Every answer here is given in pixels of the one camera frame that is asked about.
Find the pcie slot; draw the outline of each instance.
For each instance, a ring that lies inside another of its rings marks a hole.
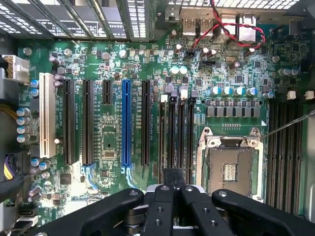
[[[39,74],[39,152],[40,157],[56,155],[55,87],[52,74]]]
[[[150,162],[151,93],[150,81],[142,81],[141,165]]]
[[[83,81],[82,93],[82,164],[90,165],[94,162],[94,82]]]
[[[131,165],[131,80],[123,80],[122,103],[122,166],[128,167]]]
[[[113,104],[113,82],[109,80],[103,81],[103,98],[102,102],[104,105]]]
[[[63,159],[65,165],[75,162],[74,80],[63,81]]]
[[[187,156],[186,156],[186,183],[192,183],[192,155],[193,155],[193,117],[196,100],[188,100],[188,125],[187,125]]]

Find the white pci slot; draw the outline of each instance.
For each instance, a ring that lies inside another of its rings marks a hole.
[[[40,158],[56,155],[56,108],[54,77],[49,73],[39,74],[39,151]]]

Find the metal rod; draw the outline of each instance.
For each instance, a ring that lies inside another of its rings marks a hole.
[[[89,27],[84,23],[78,12],[71,5],[69,0],[57,0],[61,6],[64,6],[68,15],[75,21],[75,23],[84,31],[89,39],[95,39],[95,36],[90,31]]]
[[[310,116],[312,116],[312,115],[315,115],[315,110],[314,110],[314,111],[311,111],[310,113],[308,113],[308,114],[306,114],[306,115],[304,115],[304,116],[302,116],[302,117],[300,117],[300,118],[298,118],[298,119],[295,119],[295,120],[293,120],[293,121],[291,121],[291,122],[289,122],[289,123],[287,123],[287,124],[285,124],[285,125],[283,125],[283,126],[277,128],[277,129],[275,129],[275,130],[273,130],[273,131],[270,131],[268,134],[262,135],[262,136],[260,137],[260,139],[267,138],[268,136],[270,136],[270,135],[272,135],[272,134],[274,134],[274,133],[277,133],[277,132],[279,132],[280,130],[285,129],[285,128],[287,128],[287,127],[289,127],[289,126],[291,126],[291,125],[293,125],[293,124],[295,124],[295,123],[301,122],[301,121],[305,120],[306,118],[308,118],[308,117],[310,117]]]
[[[42,34],[45,34],[51,38],[55,38],[55,36],[46,29],[40,22],[38,22],[33,16],[31,16],[27,11],[21,8],[18,4],[14,3],[12,0],[2,0],[1,2],[5,7],[13,9],[16,13],[21,15],[26,19],[26,22],[39,30]]]
[[[102,7],[98,3],[97,0],[87,0],[88,5],[93,10],[93,13],[95,17],[98,19],[98,22],[103,27],[104,32],[106,33],[106,36],[109,39],[113,39],[114,35],[109,27],[108,21],[106,19],[106,16],[102,10]]]
[[[41,14],[47,17],[52,23],[59,27],[69,38],[74,38],[73,33],[43,4],[40,0],[28,0]]]

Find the short pcie slot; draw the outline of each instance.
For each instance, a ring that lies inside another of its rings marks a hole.
[[[83,81],[82,93],[82,164],[90,165],[94,162],[94,83]]]
[[[63,159],[65,165],[75,162],[74,80],[63,81]]]
[[[167,165],[169,168],[174,167],[175,156],[175,109],[176,98],[171,97],[169,99],[168,106],[168,151],[167,151]]]
[[[188,125],[187,125],[187,155],[186,155],[186,183],[192,183],[192,159],[193,159],[193,117],[196,100],[188,100]]]
[[[141,165],[150,162],[151,92],[150,81],[142,81]]]
[[[128,167],[131,165],[131,81],[123,80],[122,91],[122,166]]]

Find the blue pcie slot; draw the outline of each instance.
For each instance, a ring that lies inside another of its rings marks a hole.
[[[123,155],[122,167],[131,165],[131,80],[123,80]]]

